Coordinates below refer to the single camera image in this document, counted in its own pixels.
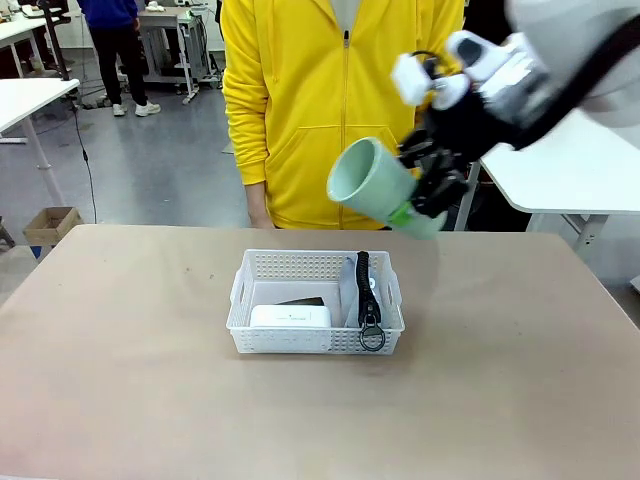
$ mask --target basket handle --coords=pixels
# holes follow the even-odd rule
[[[389,284],[387,285],[391,290],[391,295],[393,296],[393,302],[397,306],[402,305],[402,295],[400,294],[400,284],[398,283],[398,275],[396,272],[391,270],[391,279],[389,280]]]
[[[231,304],[233,304],[233,299],[236,298],[238,290],[240,289],[240,287],[242,287],[242,284],[244,283],[244,279],[242,278],[241,274],[242,274],[242,269],[239,269],[236,272],[236,277],[233,279],[233,287],[231,287],[231,295],[229,295],[229,300],[231,301]]]

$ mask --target yellow jacket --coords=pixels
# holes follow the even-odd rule
[[[245,185],[266,181],[283,228],[380,225],[327,198],[340,153],[362,137],[395,149],[415,109],[390,78],[401,53],[444,54],[464,0],[361,0],[350,38],[330,0],[225,0],[229,135]]]

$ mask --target zipper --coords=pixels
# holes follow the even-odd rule
[[[340,151],[344,152],[347,148],[347,75],[349,72],[349,45],[351,39],[349,38],[349,30],[344,31],[343,39],[343,69],[344,69],[344,86],[342,90],[342,115],[340,119]],[[344,214],[344,207],[342,204],[338,205],[338,228],[344,229],[342,222],[342,216]]]

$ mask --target green cup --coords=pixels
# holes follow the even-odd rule
[[[428,239],[442,230],[447,214],[418,214],[410,203],[417,180],[377,138],[358,140],[338,158],[327,182],[334,202],[394,230]]]

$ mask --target robotic arm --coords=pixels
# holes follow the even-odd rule
[[[509,14],[521,33],[503,46],[464,31],[449,38],[461,74],[440,77],[428,52],[398,59],[406,104],[434,94],[399,146],[400,161],[422,169],[410,199],[419,214],[436,218],[460,200],[462,172],[496,144],[525,148],[577,106],[609,128],[640,124],[638,0],[513,0]]]

